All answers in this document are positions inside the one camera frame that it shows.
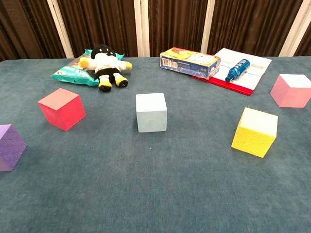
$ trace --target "cardboard box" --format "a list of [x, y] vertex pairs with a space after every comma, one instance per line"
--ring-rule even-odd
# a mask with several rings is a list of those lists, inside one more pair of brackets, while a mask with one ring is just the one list
[[220, 57], [171, 48], [160, 54], [160, 66], [208, 80], [218, 72]]

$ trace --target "plush toy's feet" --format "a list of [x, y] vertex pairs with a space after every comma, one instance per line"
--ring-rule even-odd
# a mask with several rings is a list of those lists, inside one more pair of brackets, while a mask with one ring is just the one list
[[125, 77], [123, 77], [122, 75], [115, 78], [115, 81], [116, 81], [116, 85], [118, 87], [126, 87], [128, 84], [128, 80]]
[[112, 87], [111, 83], [109, 81], [106, 81], [106, 80], [100, 81], [100, 83], [98, 85], [98, 88], [103, 92], [111, 91], [111, 87]]

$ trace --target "stuffed toy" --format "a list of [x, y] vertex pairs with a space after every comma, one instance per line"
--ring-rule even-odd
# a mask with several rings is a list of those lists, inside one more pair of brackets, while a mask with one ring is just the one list
[[95, 79], [99, 80], [98, 88], [103, 92], [109, 92], [113, 83], [118, 87], [126, 87], [128, 80], [121, 75], [121, 70], [132, 69], [131, 63], [118, 60], [116, 53], [107, 45], [94, 48], [91, 58], [81, 57], [78, 65], [95, 70]]

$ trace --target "curtain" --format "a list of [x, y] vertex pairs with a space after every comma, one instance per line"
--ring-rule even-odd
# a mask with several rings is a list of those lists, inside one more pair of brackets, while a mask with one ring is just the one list
[[48, 3], [0, 1], [0, 60], [65, 58]]
[[300, 41], [294, 56], [311, 56], [311, 23]]
[[150, 56], [178, 47], [200, 51], [207, 0], [148, 0]]
[[133, 0], [58, 0], [75, 57], [98, 44], [137, 57]]
[[208, 54], [222, 48], [278, 56], [303, 0], [217, 0]]

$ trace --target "foam cube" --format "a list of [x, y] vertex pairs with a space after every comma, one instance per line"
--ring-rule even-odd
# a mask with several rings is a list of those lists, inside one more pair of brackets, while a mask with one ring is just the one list
[[163, 93], [136, 95], [138, 132], [166, 131], [167, 109]]
[[303, 74], [280, 74], [270, 94], [279, 107], [304, 108], [311, 98], [311, 81]]
[[263, 158], [276, 139], [277, 119], [275, 115], [245, 108], [231, 146]]
[[59, 88], [38, 101], [48, 122], [64, 131], [86, 116], [78, 94]]
[[0, 172], [12, 171], [26, 149], [13, 125], [0, 125]]

